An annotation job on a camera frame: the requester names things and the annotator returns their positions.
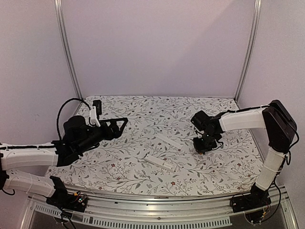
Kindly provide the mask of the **left aluminium frame post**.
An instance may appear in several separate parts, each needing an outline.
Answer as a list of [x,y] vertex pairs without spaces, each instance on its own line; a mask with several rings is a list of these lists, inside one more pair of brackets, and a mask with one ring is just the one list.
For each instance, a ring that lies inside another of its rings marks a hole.
[[63,46],[63,51],[64,51],[64,56],[66,59],[68,71],[70,74],[71,82],[75,91],[75,94],[78,98],[82,99],[82,92],[80,88],[80,84],[77,78],[76,70],[74,67],[73,63],[73,58],[71,54],[71,49],[69,46],[69,41],[68,41],[68,34],[65,26],[65,20],[64,20],[64,13],[63,13],[63,7],[62,7],[62,1],[61,0],[55,0],[54,1],[55,5],[55,12],[56,12],[56,17],[57,17],[57,23],[59,27],[59,33],[61,37],[61,42]]

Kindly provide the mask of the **floral patterned table mat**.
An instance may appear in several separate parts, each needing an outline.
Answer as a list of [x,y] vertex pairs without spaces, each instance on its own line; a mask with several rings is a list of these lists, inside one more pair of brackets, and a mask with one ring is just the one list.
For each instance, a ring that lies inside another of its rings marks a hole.
[[[193,147],[192,116],[236,110],[232,99],[158,96],[99,96],[102,119],[128,118],[122,136],[66,167],[50,167],[48,176],[66,185],[148,196],[201,196],[249,191],[262,160],[251,133],[224,133],[218,150],[199,154]],[[163,135],[182,149],[160,140]],[[146,162],[150,154],[177,165],[172,173]]]

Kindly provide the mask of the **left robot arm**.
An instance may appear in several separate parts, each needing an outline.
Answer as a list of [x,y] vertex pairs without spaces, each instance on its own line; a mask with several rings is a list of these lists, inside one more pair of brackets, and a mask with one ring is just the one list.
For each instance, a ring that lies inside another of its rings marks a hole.
[[103,140],[111,141],[122,136],[128,119],[100,120],[87,125],[81,115],[64,123],[64,137],[43,145],[3,146],[0,149],[0,187],[51,198],[60,207],[67,207],[71,197],[58,177],[40,177],[19,171],[19,167],[65,167],[79,160]]

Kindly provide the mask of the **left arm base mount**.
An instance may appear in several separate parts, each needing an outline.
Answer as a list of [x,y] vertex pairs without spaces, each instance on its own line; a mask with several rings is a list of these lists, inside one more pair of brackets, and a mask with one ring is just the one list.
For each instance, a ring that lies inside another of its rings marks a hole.
[[46,203],[58,209],[67,209],[77,212],[85,212],[88,203],[88,196],[80,191],[69,194],[60,178],[50,176],[55,191],[51,197],[46,197]]

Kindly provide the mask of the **white remote control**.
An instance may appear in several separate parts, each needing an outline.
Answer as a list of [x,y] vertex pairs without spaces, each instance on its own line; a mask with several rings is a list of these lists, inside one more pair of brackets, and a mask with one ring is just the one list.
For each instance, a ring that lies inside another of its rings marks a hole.
[[162,160],[160,158],[157,158],[155,156],[152,156],[150,154],[146,154],[143,158],[146,162],[149,162],[155,166],[158,166],[160,168],[166,169],[172,173],[177,171],[177,165],[173,164],[172,162]]

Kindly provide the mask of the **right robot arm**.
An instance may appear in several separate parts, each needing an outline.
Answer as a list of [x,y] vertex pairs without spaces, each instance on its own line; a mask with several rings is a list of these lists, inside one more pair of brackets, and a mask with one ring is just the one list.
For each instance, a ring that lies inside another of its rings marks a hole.
[[299,141],[297,124],[283,103],[270,103],[239,110],[222,111],[214,116],[203,110],[191,118],[196,132],[193,146],[198,153],[216,150],[222,135],[230,131],[249,130],[263,133],[267,152],[260,174],[245,197],[233,197],[234,208],[256,208],[270,204],[269,188],[289,162],[291,148]]

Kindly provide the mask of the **right aluminium frame post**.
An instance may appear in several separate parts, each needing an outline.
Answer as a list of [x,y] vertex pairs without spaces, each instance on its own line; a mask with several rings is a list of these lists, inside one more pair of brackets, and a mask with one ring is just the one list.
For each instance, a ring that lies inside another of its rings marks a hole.
[[242,65],[242,70],[241,70],[240,78],[238,81],[237,89],[235,92],[235,96],[234,96],[234,100],[236,103],[239,103],[239,101],[240,101],[244,83],[245,83],[245,80],[247,77],[247,72],[248,72],[248,69],[250,66],[251,57],[253,54],[255,40],[256,40],[256,36],[257,36],[257,30],[259,27],[261,7],[262,7],[262,1],[255,0],[251,28],[250,28],[250,35],[249,35],[248,44],[247,44],[247,48],[246,48],[245,58],[244,58],[244,62]]

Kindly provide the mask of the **white remote battery cover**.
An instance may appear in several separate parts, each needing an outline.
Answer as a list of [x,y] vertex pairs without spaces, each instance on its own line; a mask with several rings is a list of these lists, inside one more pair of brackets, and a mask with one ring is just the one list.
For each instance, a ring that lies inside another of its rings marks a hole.
[[179,144],[179,143],[177,143],[177,142],[175,142],[175,141],[169,139],[169,138],[166,137],[166,136],[157,135],[157,138],[159,138],[160,140],[162,140],[162,141],[164,141],[164,142],[166,142],[166,143],[168,143],[168,144],[170,144],[170,145],[176,147],[176,148],[179,149],[179,150],[182,149],[182,147],[183,147],[181,144]]

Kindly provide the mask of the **aluminium frame post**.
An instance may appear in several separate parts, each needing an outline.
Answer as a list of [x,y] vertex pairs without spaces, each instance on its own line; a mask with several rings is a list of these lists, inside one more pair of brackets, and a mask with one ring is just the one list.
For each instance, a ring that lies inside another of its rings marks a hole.
[[68,71],[70,74],[71,82],[75,91],[75,94],[78,98],[82,99],[82,92],[80,88],[80,84],[77,78],[76,70],[74,67],[73,63],[73,58],[71,54],[71,49],[69,46],[69,41],[68,41],[68,34],[65,26],[65,20],[64,20],[64,13],[63,13],[63,7],[62,7],[62,1],[61,0],[55,0],[54,1],[55,5],[55,12],[56,12],[56,17],[57,17],[57,23],[59,27],[59,33],[61,37],[61,42],[63,46],[63,51],[64,51],[64,56],[66,59]]
[[253,54],[255,40],[256,40],[256,36],[257,36],[257,30],[259,27],[261,7],[262,7],[262,1],[255,0],[251,28],[250,28],[250,35],[249,35],[248,44],[247,44],[247,48],[246,48],[245,58],[244,58],[244,62],[242,65],[242,70],[241,70],[240,78],[238,81],[237,89],[235,92],[235,96],[234,96],[234,100],[236,103],[239,103],[239,101],[240,101],[244,83],[245,83],[245,80],[247,77],[247,72],[248,72],[248,69],[250,66],[251,57]]

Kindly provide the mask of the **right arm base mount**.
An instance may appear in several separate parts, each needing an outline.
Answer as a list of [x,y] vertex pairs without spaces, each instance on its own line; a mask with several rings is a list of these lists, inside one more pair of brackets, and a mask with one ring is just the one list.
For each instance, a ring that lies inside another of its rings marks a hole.
[[241,194],[230,199],[233,213],[262,208],[271,204],[269,192]]

